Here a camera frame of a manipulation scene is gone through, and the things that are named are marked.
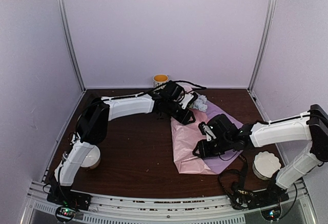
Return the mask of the purple pink wrapping paper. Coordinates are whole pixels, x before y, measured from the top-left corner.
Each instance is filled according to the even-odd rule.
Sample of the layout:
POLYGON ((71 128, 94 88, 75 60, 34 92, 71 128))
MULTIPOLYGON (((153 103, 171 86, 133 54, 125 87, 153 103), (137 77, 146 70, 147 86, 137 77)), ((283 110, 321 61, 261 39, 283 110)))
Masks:
POLYGON ((230 150, 220 157, 212 157, 201 159, 192 154, 193 149, 196 147, 198 141, 206 139, 198 128, 198 124, 202 121, 208 122, 211 118, 218 114, 226 115, 229 120, 241 128, 243 123, 232 117, 223 109, 207 101, 208 109, 206 112, 201 112, 192 109, 196 121, 189 125, 182 125, 174 118, 171 118, 171 134, 173 146, 173 162, 180 174, 205 174, 215 175, 223 172, 241 152, 230 150))

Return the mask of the blue fake flower stem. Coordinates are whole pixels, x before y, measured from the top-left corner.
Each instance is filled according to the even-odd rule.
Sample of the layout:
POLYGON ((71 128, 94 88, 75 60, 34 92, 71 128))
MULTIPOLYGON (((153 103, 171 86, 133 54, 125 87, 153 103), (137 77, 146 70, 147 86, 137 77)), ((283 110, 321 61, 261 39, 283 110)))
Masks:
POLYGON ((208 99, 205 95, 199 95, 197 100, 195 100, 191 105, 191 108, 201 112, 206 112, 208 109, 207 101, 208 99))

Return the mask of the black lettered ribbon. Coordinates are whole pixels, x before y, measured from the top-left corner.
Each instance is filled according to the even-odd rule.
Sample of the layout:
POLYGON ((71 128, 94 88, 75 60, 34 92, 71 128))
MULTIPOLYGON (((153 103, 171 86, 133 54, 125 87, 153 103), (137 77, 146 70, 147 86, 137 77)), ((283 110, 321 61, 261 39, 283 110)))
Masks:
POLYGON ((226 196, 230 199, 231 206, 234 210, 244 210, 249 207, 251 201, 255 199, 255 193, 244 187, 246 176, 248 173, 248 161, 247 159, 239 154, 238 159, 243 163, 240 171, 237 169, 228 169, 220 173, 217 177, 220 188, 224 191, 226 196), (227 187, 223 184, 222 178, 227 175, 237 175, 238 181, 234 181, 231 184, 231 191, 229 192, 227 187))

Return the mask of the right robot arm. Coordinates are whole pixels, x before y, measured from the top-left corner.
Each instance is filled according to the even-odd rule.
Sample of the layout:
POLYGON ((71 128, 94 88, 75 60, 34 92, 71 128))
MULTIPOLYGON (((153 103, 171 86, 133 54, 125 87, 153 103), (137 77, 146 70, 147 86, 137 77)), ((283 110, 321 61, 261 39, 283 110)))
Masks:
POLYGON ((247 166, 241 171, 228 170, 239 175, 239 181, 225 191, 236 210, 255 209, 288 200, 287 189, 313 168, 327 162, 327 113, 318 105, 307 112, 276 121, 257 121, 235 126, 224 114, 198 125, 202 135, 193 155, 199 158, 216 157, 226 151, 260 148, 288 141, 307 140, 309 143, 295 159, 280 170, 275 170, 265 190, 253 192, 243 187, 247 166))

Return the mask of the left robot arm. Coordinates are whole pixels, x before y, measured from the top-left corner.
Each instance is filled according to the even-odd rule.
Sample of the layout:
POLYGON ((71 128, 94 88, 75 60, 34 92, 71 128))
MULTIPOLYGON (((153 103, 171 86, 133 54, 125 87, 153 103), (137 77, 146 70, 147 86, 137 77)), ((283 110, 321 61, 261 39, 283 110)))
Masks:
POLYGON ((146 92, 92 100, 77 120, 70 150, 63 153, 49 178, 47 201, 71 209, 88 209, 91 196, 74 193, 71 187, 86 156, 106 138, 108 122, 141 113, 164 113, 188 125, 195 121, 189 107, 197 98, 195 91, 186 91, 179 81, 170 80, 146 92))

